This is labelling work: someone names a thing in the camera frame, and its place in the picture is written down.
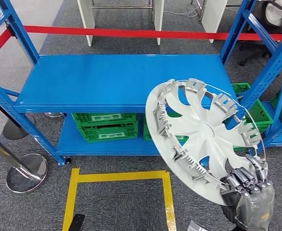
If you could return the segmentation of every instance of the stanchion base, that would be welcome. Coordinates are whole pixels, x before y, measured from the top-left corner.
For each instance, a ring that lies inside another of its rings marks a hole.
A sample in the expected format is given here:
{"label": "stanchion base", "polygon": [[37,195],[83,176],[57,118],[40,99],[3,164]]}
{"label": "stanchion base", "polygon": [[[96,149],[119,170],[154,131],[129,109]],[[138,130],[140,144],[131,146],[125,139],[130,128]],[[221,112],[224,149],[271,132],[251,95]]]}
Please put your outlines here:
{"label": "stanchion base", "polygon": [[[26,115],[29,120],[30,120],[32,124],[35,124],[35,119],[31,115]],[[20,140],[27,136],[29,133],[26,130],[23,129],[22,127],[17,127],[17,125],[14,124],[10,119],[4,125],[4,130],[2,131],[4,137],[9,140]]]}
{"label": "stanchion base", "polygon": [[28,154],[20,160],[42,180],[39,182],[30,180],[23,176],[16,168],[11,167],[7,175],[6,185],[14,193],[26,194],[32,192],[41,185],[48,173],[47,160],[40,154]]}
{"label": "stanchion base", "polygon": [[52,112],[45,112],[45,115],[52,118],[52,119],[59,119],[59,118],[63,118],[63,114],[63,113],[52,113]]}

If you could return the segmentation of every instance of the blue shelf board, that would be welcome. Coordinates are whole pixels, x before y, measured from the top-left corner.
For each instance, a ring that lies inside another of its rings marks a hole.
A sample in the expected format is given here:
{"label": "blue shelf board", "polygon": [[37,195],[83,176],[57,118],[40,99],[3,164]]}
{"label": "blue shelf board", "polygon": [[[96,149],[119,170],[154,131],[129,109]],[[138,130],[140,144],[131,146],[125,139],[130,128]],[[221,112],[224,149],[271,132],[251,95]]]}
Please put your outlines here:
{"label": "blue shelf board", "polygon": [[144,141],[142,136],[137,139],[102,141],[86,143],[77,130],[73,118],[68,114],[63,123],[57,144],[57,154],[73,155],[122,155],[149,156],[159,155],[153,141]]}
{"label": "blue shelf board", "polygon": [[[269,115],[274,119],[274,109],[271,105],[270,102],[262,102],[263,106],[268,112]],[[279,119],[278,126],[281,125],[281,121]],[[282,134],[276,138],[274,142],[268,145],[268,147],[282,147]]]}
{"label": "blue shelf board", "polygon": [[142,113],[153,88],[172,78],[197,78],[236,99],[219,55],[42,55],[14,107],[21,113]]}

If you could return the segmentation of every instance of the wheel cover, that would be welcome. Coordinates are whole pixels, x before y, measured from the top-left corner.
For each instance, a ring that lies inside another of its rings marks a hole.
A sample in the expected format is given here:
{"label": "wheel cover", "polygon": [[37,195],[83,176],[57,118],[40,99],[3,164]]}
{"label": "wheel cover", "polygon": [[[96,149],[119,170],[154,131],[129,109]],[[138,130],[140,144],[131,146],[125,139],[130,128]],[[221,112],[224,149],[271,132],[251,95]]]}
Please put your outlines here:
{"label": "wheel cover", "polygon": [[[206,86],[192,78],[159,84],[149,94],[146,120],[156,147],[180,180],[206,199],[227,205],[221,194],[230,192],[230,187],[220,181],[227,174],[226,161],[233,168],[245,167],[255,175],[248,160],[235,154],[234,146],[249,147],[255,154],[261,137],[252,124],[245,125],[235,115],[237,107],[233,99],[209,92]],[[180,101],[179,90],[189,105]],[[209,109],[201,106],[205,96],[211,99]],[[170,117],[166,106],[181,116]],[[237,125],[227,130],[222,122],[230,117]],[[181,145],[175,135],[189,139]],[[209,157],[209,170],[200,164],[206,156]]]}

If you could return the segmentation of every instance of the white table leg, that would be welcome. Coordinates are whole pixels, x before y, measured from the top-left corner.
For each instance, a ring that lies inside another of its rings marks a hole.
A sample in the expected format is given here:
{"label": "white table leg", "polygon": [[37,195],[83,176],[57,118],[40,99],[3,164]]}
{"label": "white table leg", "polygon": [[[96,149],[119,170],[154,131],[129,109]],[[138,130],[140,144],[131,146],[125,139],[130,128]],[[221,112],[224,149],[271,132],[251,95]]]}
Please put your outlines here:
{"label": "white table leg", "polygon": [[[78,0],[79,12],[84,28],[94,28],[94,18],[91,8],[91,0]],[[91,46],[92,35],[86,35],[88,45]]]}
{"label": "white table leg", "polygon": [[[153,0],[153,4],[153,24],[155,25],[155,30],[161,31],[162,29],[162,17],[163,9],[165,6],[165,0]],[[156,38],[158,46],[160,45],[160,38]]]}
{"label": "white table leg", "polygon": [[207,0],[206,6],[203,9],[202,25],[208,33],[216,33],[227,0]]}

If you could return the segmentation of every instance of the robotic hand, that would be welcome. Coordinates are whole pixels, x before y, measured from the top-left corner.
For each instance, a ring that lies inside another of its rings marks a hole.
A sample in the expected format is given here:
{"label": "robotic hand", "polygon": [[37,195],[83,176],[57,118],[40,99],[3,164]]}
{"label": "robotic hand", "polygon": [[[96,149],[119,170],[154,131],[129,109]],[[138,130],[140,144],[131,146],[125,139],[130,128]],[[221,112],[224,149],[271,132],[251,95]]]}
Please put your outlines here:
{"label": "robotic hand", "polygon": [[266,179],[264,168],[258,160],[251,155],[246,157],[255,167],[257,178],[241,167],[221,179],[234,191],[223,196],[234,206],[221,206],[222,211],[237,225],[233,231],[268,231],[274,210],[272,182]]}

